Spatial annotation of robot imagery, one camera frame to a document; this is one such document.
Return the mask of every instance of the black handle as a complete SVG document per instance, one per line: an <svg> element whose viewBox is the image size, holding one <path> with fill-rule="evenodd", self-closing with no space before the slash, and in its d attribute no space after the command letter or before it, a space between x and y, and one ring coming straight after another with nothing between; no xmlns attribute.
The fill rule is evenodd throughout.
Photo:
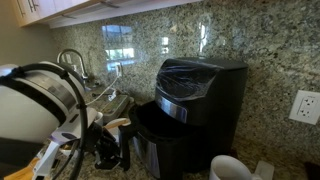
<svg viewBox="0 0 320 180"><path fill-rule="evenodd" d="M129 140L136 134L136 129L134 126L119 126L119 144L121 151L121 163L120 166L124 171L130 168L130 149Z"/></svg>
<svg viewBox="0 0 320 180"><path fill-rule="evenodd" d="M112 170L120 164L120 148L108 130L103 129L102 136L95 148L96 169Z"/></svg>

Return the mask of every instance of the white cabinet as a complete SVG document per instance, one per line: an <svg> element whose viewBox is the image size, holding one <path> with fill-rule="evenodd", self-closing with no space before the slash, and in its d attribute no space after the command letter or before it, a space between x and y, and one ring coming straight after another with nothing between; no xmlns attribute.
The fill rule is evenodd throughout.
<svg viewBox="0 0 320 180"><path fill-rule="evenodd" d="M53 0L33 0L40 18L48 17L57 12Z"/></svg>
<svg viewBox="0 0 320 180"><path fill-rule="evenodd" d="M90 0L54 0L54 5L57 12L60 12L88 1Z"/></svg>
<svg viewBox="0 0 320 180"><path fill-rule="evenodd" d="M202 0L12 0L20 26L51 28L112 18Z"/></svg>
<svg viewBox="0 0 320 180"><path fill-rule="evenodd" d="M36 5L32 0L13 0L13 6L19 25L29 24L39 19Z"/></svg>

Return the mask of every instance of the granite backsplash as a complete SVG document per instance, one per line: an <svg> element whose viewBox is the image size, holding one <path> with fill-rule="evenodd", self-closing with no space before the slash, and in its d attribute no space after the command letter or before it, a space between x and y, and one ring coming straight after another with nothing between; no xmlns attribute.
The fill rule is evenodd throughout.
<svg viewBox="0 0 320 180"><path fill-rule="evenodd" d="M288 119L299 89L320 91L319 14L319 0L204 0L52 33L59 50L78 50L105 85L121 62L124 74L114 87L141 102L153 99L155 76L168 58L244 61L249 78L236 138L319 163L319 123Z"/></svg>

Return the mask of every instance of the electrical outlet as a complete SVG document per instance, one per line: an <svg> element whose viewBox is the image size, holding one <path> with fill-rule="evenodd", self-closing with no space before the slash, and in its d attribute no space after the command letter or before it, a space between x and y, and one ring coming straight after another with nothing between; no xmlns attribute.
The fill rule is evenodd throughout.
<svg viewBox="0 0 320 180"><path fill-rule="evenodd" d="M290 119L316 124L320 116L320 93L299 90L294 100Z"/></svg>
<svg viewBox="0 0 320 180"><path fill-rule="evenodd" d="M116 68L117 77L121 77L121 76L122 76L122 66L121 66L121 63L116 63L115 68Z"/></svg>

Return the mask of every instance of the kitchen tool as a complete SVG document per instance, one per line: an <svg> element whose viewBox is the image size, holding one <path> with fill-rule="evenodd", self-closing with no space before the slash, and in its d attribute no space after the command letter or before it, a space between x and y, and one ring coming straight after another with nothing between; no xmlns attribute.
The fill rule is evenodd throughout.
<svg viewBox="0 0 320 180"><path fill-rule="evenodd" d="M103 114L101 112L97 112L96 116L94 117L94 122L100 126L103 126ZM68 144L65 144L63 147L59 148L59 151L68 157L71 152L71 146ZM78 151L75 151L73 158L76 158L77 156L78 156Z"/></svg>
<svg viewBox="0 0 320 180"><path fill-rule="evenodd" d="M6 177L4 177L4 180L25 180L25 179L32 179L33 177L33 168L39 161L39 158L34 158L30 164L21 169L18 172L15 172L13 174L10 174Z"/></svg>
<svg viewBox="0 0 320 180"><path fill-rule="evenodd" d="M239 160L231 156L219 155L212 159L209 180L264 180Z"/></svg>
<svg viewBox="0 0 320 180"><path fill-rule="evenodd" d="M167 59L156 78L155 99L129 112L135 150L157 179L210 167L231 149L247 79L240 61Z"/></svg>
<svg viewBox="0 0 320 180"><path fill-rule="evenodd" d="M110 134L115 138L116 142L119 143L119 128L118 126L127 126L130 125L130 120L128 118L118 118L110 121L104 126Z"/></svg>

